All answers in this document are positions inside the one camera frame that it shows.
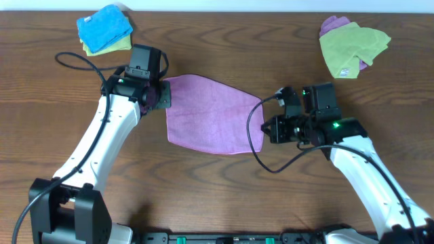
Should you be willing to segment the purple microfibre cloth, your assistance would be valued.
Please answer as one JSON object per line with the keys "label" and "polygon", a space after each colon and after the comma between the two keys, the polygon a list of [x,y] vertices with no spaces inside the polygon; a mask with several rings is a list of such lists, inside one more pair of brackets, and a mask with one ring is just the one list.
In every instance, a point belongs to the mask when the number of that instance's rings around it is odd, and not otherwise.
{"label": "purple microfibre cloth", "polygon": [[199,75],[167,78],[172,105],[166,110],[167,139],[185,148],[217,155],[262,149],[260,98]]}

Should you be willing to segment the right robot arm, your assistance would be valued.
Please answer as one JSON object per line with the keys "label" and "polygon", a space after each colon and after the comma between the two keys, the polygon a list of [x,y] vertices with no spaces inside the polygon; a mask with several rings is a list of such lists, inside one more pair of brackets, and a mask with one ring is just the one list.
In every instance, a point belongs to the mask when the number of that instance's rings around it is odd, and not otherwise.
{"label": "right robot arm", "polygon": [[273,95],[284,113],[263,123],[274,144],[303,145],[300,155],[320,150],[349,181],[375,227],[376,239],[352,228],[322,234],[322,243],[432,243],[433,218],[398,184],[381,161],[361,123],[344,118],[331,83],[292,87]]}

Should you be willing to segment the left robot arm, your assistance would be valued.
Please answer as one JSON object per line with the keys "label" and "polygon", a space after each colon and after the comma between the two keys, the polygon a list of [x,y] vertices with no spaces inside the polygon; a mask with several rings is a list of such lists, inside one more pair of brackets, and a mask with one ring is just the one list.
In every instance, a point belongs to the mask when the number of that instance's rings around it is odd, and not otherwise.
{"label": "left robot arm", "polygon": [[101,77],[98,108],[72,155],[49,180],[37,178],[23,213],[34,243],[133,243],[134,231],[114,223],[103,199],[125,139],[141,118],[171,106],[166,53],[135,44],[128,65]]}

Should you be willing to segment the green folded cloth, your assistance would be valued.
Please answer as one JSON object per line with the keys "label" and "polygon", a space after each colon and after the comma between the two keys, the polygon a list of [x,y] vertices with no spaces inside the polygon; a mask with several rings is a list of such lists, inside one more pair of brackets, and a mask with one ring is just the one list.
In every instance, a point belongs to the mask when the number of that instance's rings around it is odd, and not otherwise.
{"label": "green folded cloth", "polygon": [[130,35],[120,39],[119,41],[108,46],[107,48],[94,53],[91,52],[90,48],[82,40],[80,40],[80,43],[83,45],[83,50],[87,56],[99,56],[102,54],[107,54],[115,51],[129,50],[132,48],[132,41]]}

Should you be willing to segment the blue folded cloth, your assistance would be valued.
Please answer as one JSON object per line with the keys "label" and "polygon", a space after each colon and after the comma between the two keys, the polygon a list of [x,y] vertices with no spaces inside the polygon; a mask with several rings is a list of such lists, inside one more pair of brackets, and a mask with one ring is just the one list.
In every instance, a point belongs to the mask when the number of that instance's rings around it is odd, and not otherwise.
{"label": "blue folded cloth", "polygon": [[91,16],[79,18],[76,23],[80,40],[93,54],[112,46],[133,31],[127,17],[113,4]]}

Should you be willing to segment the green crumpled cloth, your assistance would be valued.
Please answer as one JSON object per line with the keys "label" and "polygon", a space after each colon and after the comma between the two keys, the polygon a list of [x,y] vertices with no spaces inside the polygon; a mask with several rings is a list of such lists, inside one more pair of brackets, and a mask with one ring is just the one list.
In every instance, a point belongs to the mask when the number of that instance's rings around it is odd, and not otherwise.
{"label": "green crumpled cloth", "polygon": [[371,66],[375,57],[388,48],[390,36],[381,30],[350,22],[319,38],[323,58],[335,79],[356,79],[360,63]]}

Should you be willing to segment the purple crumpled cloth underneath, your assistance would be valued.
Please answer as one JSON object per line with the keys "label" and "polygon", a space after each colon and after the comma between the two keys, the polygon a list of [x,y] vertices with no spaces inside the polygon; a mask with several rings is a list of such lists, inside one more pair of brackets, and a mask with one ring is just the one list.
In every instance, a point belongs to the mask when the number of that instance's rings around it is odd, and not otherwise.
{"label": "purple crumpled cloth underneath", "polygon": [[323,59],[334,78],[354,79],[361,67],[359,57],[372,40],[368,31],[347,17],[330,16],[321,25],[319,44]]}

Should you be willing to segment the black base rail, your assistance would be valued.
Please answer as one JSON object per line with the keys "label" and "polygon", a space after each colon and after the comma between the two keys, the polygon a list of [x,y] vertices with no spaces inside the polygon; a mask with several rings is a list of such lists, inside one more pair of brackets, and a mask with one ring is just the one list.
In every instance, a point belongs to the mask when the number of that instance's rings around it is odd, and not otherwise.
{"label": "black base rail", "polygon": [[170,234],[148,232],[134,234],[134,244],[323,244],[322,234],[309,232],[284,232],[273,234]]}

